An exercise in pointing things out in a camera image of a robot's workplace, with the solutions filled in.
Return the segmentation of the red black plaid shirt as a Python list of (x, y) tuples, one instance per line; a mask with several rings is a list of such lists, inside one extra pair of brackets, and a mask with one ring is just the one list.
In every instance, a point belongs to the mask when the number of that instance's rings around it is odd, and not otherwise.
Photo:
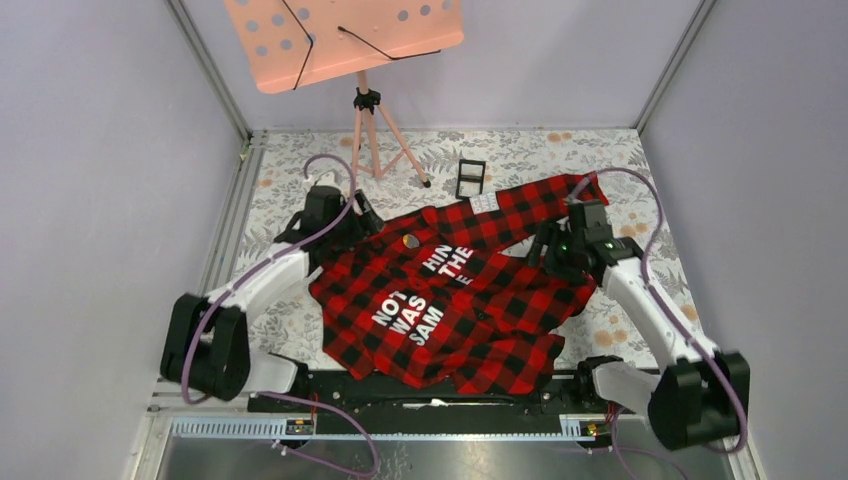
[[(425, 388), (450, 379), (462, 394), (529, 394), (552, 376), (596, 284), (573, 285), (507, 249), (566, 200), (603, 200), (587, 174), (561, 174), (390, 219), (381, 233), (328, 258), (310, 284), (323, 350), (354, 378), (381, 372)], [(415, 235), (419, 248), (403, 244)]]

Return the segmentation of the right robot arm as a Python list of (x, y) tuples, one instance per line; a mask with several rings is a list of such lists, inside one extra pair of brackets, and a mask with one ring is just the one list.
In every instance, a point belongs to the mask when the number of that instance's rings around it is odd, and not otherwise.
[(578, 364), (575, 402), (597, 412), (614, 403), (646, 418), (655, 437), (675, 451), (747, 439), (750, 367), (685, 325), (682, 310), (655, 283), (647, 256), (630, 237), (617, 237), (600, 201), (572, 202), (564, 223), (544, 221), (527, 259), (568, 281), (594, 280), (646, 341), (658, 371), (649, 374), (617, 356)]

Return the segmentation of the small round brooch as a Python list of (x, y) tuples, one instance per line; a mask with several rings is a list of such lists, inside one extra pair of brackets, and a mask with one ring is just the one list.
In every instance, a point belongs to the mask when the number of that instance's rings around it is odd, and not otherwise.
[(421, 243), (415, 235), (405, 234), (402, 238), (403, 244), (408, 249), (419, 248)]

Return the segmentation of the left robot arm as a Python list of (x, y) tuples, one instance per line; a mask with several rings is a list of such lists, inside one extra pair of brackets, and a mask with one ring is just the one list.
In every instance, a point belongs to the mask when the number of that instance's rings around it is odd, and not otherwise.
[(231, 401), (271, 391), (288, 411), (309, 401), (306, 368), (293, 359), (249, 345), (249, 327), (284, 294), (305, 284), (331, 255), (380, 232), (383, 220), (357, 189), (309, 189), (302, 210), (261, 259), (240, 277), (204, 295), (186, 293), (173, 308), (160, 362), (161, 376), (204, 398)]

